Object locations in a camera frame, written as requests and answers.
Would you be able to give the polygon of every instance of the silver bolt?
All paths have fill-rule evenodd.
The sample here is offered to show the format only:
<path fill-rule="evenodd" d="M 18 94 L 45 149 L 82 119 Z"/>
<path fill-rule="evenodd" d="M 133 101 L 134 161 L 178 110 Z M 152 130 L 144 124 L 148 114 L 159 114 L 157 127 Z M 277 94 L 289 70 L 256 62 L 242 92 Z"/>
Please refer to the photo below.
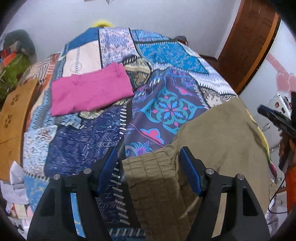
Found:
<path fill-rule="evenodd" d="M 212 168 L 207 168 L 205 172 L 209 175 L 214 174 L 214 170 Z"/>
<path fill-rule="evenodd" d="M 240 179 L 240 180 L 244 180 L 244 175 L 243 174 L 238 174 L 237 178 Z"/>
<path fill-rule="evenodd" d="M 83 170 L 84 174 L 90 174 L 91 173 L 91 169 L 90 168 L 86 168 Z"/>
<path fill-rule="evenodd" d="M 55 179 L 55 180 L 58 180 L 60 177 L 61 177 L 60 174 L 55 174 L 55 175 L 54 175 L 54 179 Z"/>

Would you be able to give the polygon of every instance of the blue gripper pad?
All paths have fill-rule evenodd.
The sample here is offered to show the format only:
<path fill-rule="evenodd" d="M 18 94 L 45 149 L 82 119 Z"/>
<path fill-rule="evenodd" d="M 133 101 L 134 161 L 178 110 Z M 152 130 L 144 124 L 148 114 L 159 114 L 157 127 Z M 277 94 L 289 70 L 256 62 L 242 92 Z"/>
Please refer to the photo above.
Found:
<path fill-rule="evenodd" d="M 118 154 L 116 148 L 113 148 L 110 155 L 107 157 L 105 165 L 99 175 L 99 185 L 97 188 L 97 192 L 99 195 L 102 195 L 108 188 L 110 183 L 110 178 L 112 173 L 114 172 L 114 168 L 116 166 L 116 162 L 118 161 Z"/>
<path fill-rule="evenodd" d="M 180 150 L 179 161 L 187 175 L 191 189 L 198 195 L 203 196 L 207 189 L 207 180 L 204 171 L 206 170 L 201 160 L 195 159 L 187 146 Z"/>

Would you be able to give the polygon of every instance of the brown door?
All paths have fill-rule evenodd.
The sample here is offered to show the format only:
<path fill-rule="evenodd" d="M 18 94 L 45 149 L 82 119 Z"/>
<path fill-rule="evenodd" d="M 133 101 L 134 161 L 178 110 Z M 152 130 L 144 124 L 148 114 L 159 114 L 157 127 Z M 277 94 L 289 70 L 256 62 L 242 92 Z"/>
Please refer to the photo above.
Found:
<path fill-rule="evenodd" d="M 267 1 L 242 0 L 218 59 L 219 73 L 237 93 L 258 68 L 277 22 L 278 15 Z"/>

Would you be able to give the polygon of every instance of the patchwork quilt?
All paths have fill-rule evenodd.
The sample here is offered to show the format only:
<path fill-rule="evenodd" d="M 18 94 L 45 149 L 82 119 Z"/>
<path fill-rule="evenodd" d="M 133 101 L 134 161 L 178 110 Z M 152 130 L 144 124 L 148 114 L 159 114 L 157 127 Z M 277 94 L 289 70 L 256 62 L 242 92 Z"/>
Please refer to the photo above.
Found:
<path fill-rule="evenodd" d="M 50 115 L 53 81 L 97 71 L 112 62 L 123 63 L 134 97 L 100 110 Z M 32 210 L 54 174 L 76 175 L 102 158 L 109 147 L 117 147 L 119 162 L 107 191 L 96 200 L 113 240 L 145 239 L 120 161 L 170 144 L 184 123 L 237 97 L 187 46 L 130 28 L 88 29 L 62 52 L 31 66 L 20 84 L 35 77 L 39 77 L 39 98 L 29 113 L 23 151 Z M 75 194 L 71 200 L 77 234 L 84 237 Z"/>

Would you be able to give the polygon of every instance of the yellow plush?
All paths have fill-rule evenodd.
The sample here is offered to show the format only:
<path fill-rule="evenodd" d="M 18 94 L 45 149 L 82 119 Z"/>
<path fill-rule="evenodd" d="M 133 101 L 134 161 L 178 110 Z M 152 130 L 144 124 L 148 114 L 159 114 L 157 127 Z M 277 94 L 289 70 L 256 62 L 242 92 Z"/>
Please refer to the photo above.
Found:
<path fill-rule="evenodd" d="M 98 20 L 93 25 L 93 28 L 97 27 L 114 27 L 112 23 L 108 22 L 107 20 Z"/>

